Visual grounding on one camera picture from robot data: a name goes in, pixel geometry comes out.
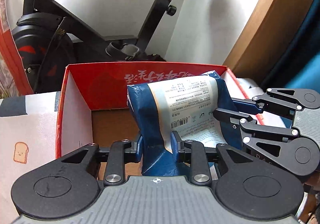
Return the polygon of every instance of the triangular cutout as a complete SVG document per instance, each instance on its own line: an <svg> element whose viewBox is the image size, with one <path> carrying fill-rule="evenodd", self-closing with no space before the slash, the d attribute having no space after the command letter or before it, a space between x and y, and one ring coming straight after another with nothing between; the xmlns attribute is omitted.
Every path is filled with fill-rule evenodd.
<svg viewBox="0 0 320 224"><path fill-rule="evenodd" d="M277 91L280 93L283 93L283 94L290 95L290 96L294 95L294 90L277 90Z"/></svg>
<svg viewBox="0 0 320 224"><path fill-rule="evenodd" d="M258 142L257 147L260 147L275 157L280 155L280 146Z"/></svg>
<svg viewBox="0 0 320 224"><path fill-rule="evenodd" d="M230 156L230 158L232 159L232 161L235 163L251 163L251 162L253 162L249 158L247 158L241 154L238 154L234 150L227 149L227 153Z"/></svg>
<svg viewBox="0 0 320 224"><path fill-rule="evenodd" d="M88 150L82 150L66 159L64 159L63 163L81 163L85 155L87 154Z"/></svg>

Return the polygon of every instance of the adjustment knob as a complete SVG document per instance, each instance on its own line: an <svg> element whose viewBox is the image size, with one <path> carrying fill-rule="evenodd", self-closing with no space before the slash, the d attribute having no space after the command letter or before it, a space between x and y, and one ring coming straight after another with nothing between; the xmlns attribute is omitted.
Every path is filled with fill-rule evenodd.
<svg viewBox="0 0 320 224"><path fill-rule="evenodd" d="M167 14L169 16L173 16L177 12L177 8L175 6L170 5L167 9Z"/></svg>

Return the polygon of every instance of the blue plastic wrapper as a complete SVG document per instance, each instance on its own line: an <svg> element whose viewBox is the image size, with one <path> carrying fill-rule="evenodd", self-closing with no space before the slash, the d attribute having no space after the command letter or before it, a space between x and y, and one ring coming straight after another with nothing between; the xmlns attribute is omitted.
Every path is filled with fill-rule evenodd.
<svg viewBox="0 0 320 224"><path fill-rule="evenodd" d="M206 77L207 79L208 76L205 75L214 78L216 81L217 106L222 109L238 111L224 80L215 71L205 73L200 77ZM164 137L160 130L157 104L149 85L147 83L128 85L127 89L128 107L143 136L142 174L149 176L188 176L189 167L184 163L176 162L176 151L173 149L172 154L168 151L168 148L165 148ZM229 145L241 149L242 141L238 128L234 129L230 124L224 122L220 122L220 128L225 141Z"/></svg>

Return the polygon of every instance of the blue package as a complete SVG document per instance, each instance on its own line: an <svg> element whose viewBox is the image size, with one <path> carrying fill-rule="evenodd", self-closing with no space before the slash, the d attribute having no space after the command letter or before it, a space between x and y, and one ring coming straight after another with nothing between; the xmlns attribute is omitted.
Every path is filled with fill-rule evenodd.
<svg viewBox="0 0 320 224"><path fill-rule="evenodd" d="M211 147L227 142L241 149L238 129L212 121L212 110L216 107L238 111L224 80L215 71L129 85L127 89L128 106L143 136L143 175L188 175L189 167L176 163L176 156L172 154L170 134L173 130L177 130L183 140L194 139Z"/></svg>

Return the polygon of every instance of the smiling bread cartoon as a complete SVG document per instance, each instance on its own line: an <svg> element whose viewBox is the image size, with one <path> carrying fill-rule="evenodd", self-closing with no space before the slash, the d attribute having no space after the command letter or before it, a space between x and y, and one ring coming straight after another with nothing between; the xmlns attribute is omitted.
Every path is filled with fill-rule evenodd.
<svg viewBox="0 0 320 224"><path fill-rule="evenodd" d="M14 146L13 160L18 163L27 163L29 148L24 142L17 142Z"/></svg>

